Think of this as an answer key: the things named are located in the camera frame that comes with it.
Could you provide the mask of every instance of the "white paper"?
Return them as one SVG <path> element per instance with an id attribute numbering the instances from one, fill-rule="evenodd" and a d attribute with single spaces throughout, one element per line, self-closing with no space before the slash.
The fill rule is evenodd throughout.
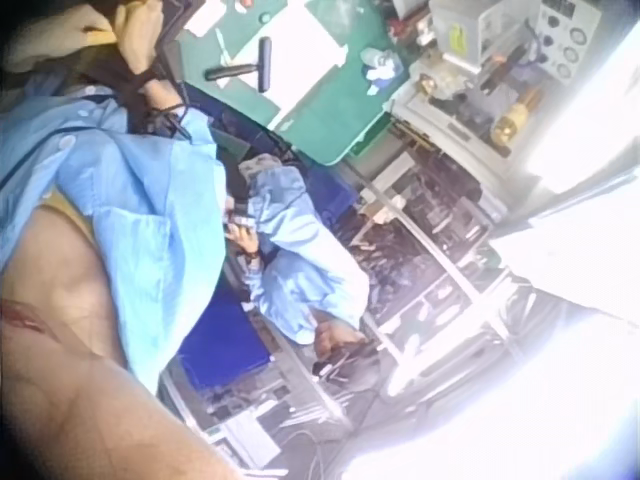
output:
<path id="1" fill-rule="evenodd" d="M 227 6 L 220 0 L 206 0 L 205 4 L 189 19 L 184 28 L 196 37 L 204 37 L 226 12 Z"/>
<path id="2" fill-rule="evenodd" d="M 249 410 L 227 420 L 222 429 L 229 443 L 251 468 L 265 467 L 280 453 L 280 447 Z"/>

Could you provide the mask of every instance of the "bright light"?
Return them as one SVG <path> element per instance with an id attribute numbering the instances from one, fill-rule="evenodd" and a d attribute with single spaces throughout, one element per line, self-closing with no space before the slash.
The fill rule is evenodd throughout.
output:
<path id="1" fill-rule="evenodd" d="M 528 168 L 561 193 L 615 158 L 640 133 L 640 23 L 584 86 L 532 153 Z"/>
<path id="2" fill-rule="evenodd" d="M 357 458 L 342 478 L 562 478 L 607 445 L 638 400 L 637 337 L 594 315 L 447 425 Z"/>
<path id="3" fill-rule="evenodd" d="M 517 288 L 510 278 L 505 278 L 487 296 L 480 298 L 458 315 L 455 321 L 451 321 L 451 319 L 458 314 L 460 306 L 452 306 L 445 310 L 441 315 L 444 318 L 438 318 L 436 322 L 441 322 L 439 324 L 442 325 L 450 322 L 449 325 L 425 343 L 417 355 L 403 358 L 403 361 L 391 375 L 387 385 L 387 394 L 391 397 L 398 395 L 420 373 L 442 359 L 465 340 L 477 335 L 485 322 L 498 315 L 500 307 L 515 293 Z"/>
<path id="4" fill-rule="evenodd" d="M 436 327 L 441 327 L 442 325 L 449 323 L 459 312 L 460 305 L 453 305 L 442 312 L 442 314 L 440 314 L 433 323 Z"/>

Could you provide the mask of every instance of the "metal rack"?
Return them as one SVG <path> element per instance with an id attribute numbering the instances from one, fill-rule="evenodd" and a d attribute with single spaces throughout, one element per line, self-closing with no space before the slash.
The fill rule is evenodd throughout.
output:
<path id="1" fill-rule="evenodd" d="M 509 271 L 505 270 L 502 274 L 492 283 L 492 285 L 485 291 L 480 292 L 470 281 L 467 279 L 464 274 L 460 271 L 458 266 L 454 261 L 452 261 L 439 247 L 438 245 L 424 232 L 422 229 L 415 224 L 411 218 L 400 208 L 398 208 L 391 199 L 389 199 L 384 192 L 382 192 L 379 188 L 376 187 L 371 181 L 365 178 L 353 165 L 349 162 L 342 162 L 338 165 L 339 172 L 347 178 L 351 178 L 352 180 L 360 183 L 365 189 L 367 189 L 371 194 L 373 194 L 379 202 L 381 202 L 393 215 L 394 217 L 402 224 L 406 229 L 424 246 L 424 248 L 436 259 L 436 261 L 442 266 L 445 270 L 445 277 L 448 276 L 451 278 L 462 290 L 464 295 L 468 297 L 471 302 L 471 307 L 474 308 L 474 305 L 482 304 L 484 299 L 493 291 L 493 289 L 499 285 L 505 278 L 509 275 Z M 478 241 L 474 242 L 472 249 L 477 248 L 477 246 L 486 239 L 486 235 L 483 235 Z M 393 341 L 388 337 L 388 335 L 380 332 L 378 326 L 375 321 L 371 318 L 371 316 L 365 315 L 364 321 L 368 327 L 374 332 L 376 338 L 381 342 L 381 344 L 390 352 L 391 356 L 400 364 L 403 361 L 403 354 L 400 352 L 398 347 L 393 343 Z M 509 351 L 516 357 L 519 357 L 519 352 L 517 348 L 513 345 L 511 336 L 506 326 L 502 321 L 500 321 L 497 317 L 488 316 L 487 322 L 491 326 L 491 328 L 496 332 L 496 334 L 500 337 L 502 342 L 504 342 L 505 346 L 509 349 Z"/>

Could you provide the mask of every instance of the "black handle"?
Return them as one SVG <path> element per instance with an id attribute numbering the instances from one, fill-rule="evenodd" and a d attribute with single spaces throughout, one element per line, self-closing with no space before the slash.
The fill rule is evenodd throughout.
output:
<path id="1" fill-rule="evenodd" d="M 264 93 L 271 86 L 271 39 L 262 37 L 258 45 L 258 92 Z"/>
<path id="2" fill-rule="evenodd" d="M 204 79 L 211 82 L 221 78 L 237 77 L 258 70 L 257 65 L 232 65 L 230 67 L 214 67 L 204 71 Z"/>

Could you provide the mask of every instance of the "hand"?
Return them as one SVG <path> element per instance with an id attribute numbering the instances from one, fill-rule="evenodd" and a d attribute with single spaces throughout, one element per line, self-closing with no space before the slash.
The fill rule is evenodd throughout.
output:
<path id="1" fill-rule="evenodd" d="M 38 60 L 115 42 L 109 21 L 90 5 L 79 5 L 29 25 L 12 45 L 5 68 L 24 72 Z"/>
<path id="2" fill-rule="evenodd" d="M 135 75 L 151 68 L 163 19 L 160 0 L 133 2 L 118 7 L 114 28 L 118 48 Z"/>
<path id="3" fill-rule="evenodd" d="M 225 233 L 229 240 L 233 240 L 246 253 L 253 255 L 258 252 L 260 241 L 255 230 L 247 227 L 239 227 L 233 223 L 229 224 L 229 233 Z"/>

